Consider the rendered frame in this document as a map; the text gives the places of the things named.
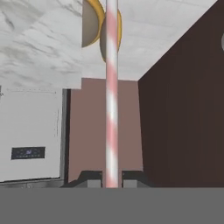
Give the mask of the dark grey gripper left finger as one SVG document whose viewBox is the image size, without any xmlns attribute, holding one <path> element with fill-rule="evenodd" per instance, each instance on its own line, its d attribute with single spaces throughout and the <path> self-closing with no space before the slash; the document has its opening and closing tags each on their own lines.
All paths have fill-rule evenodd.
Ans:
<svg viewBox="0 0 224 224">
<path fill-rule="evenodd" d="M 82 171 L 80 176 L 64 184 L 65 188 L 102 188 L 102 171 Z"/>
</svg>

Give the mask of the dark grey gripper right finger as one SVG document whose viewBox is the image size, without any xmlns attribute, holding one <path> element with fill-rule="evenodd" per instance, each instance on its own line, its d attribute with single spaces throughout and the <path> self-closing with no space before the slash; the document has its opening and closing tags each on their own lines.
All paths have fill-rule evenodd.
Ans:
<svg viewBox="0 0 224 224">
<path fill-rule="evenodd" d="M 122 188 L 153 187 L 143 171 L 122 171 Z"/>
</svg>

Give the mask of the pink and white striped straw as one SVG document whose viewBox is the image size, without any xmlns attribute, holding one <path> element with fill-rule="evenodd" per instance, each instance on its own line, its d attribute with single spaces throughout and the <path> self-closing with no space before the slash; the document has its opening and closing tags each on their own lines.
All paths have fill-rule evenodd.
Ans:
<svg viewBox="0 0 224 224">
<path fill-rule="evenodd" d="M 106 187 L 118 187 L 118 0 L 106 0 Z"/>
</svg>

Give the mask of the white fridge with display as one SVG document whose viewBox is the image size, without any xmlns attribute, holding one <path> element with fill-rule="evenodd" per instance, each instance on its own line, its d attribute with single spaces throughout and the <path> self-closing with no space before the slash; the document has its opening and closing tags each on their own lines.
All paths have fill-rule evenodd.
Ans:
<svg viewBox="0 0 224 224">
<path fill-rule="evenodd" d="M 65 89 L 1 88 L 0 186 L 63 181 L 66 144 Z"/>
</svg>

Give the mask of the dark brown cupboard run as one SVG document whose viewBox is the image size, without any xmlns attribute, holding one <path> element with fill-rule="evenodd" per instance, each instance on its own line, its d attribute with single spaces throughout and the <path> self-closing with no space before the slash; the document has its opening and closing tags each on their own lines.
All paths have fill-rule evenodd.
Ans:
<svg viewBox="0 0 224 224">
<path fill-rule="evenodd" d="M 224 0 L 138 82 L 143 171 L 159 187 L 224 187 Z"/>
</svg>

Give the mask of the yellow rimmed round lamp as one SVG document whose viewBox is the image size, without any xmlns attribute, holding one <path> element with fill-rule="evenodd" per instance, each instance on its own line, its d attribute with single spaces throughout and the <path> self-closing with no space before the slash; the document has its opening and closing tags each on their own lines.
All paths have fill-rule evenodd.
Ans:
<svg viewBox="0 0 224 224">
<path fill-rule="evenodd" d="M 100 0 L 83 0 L 82 2 L 82 47 L 96 42 L 101 33 L 105 12 Z"/>
<path fill-rule="evenodd" d="M 117 48 L 119 51 L 120 45 L 121 45 L 121 40 L 122 40 L 122 35 L 123 35 L 123 25 L 122 25 L 122 15 L 121 12 L 118 10 L 117 12 L 117 35 L 118 35 L 118 44 Z M 101 50 L 101 56 L 104 62 L 106 62 L 106 16 L 103 19 L 103 23 L 101 26 L 101 32 L 100 32 L 100 50 Z"/>
</svg>

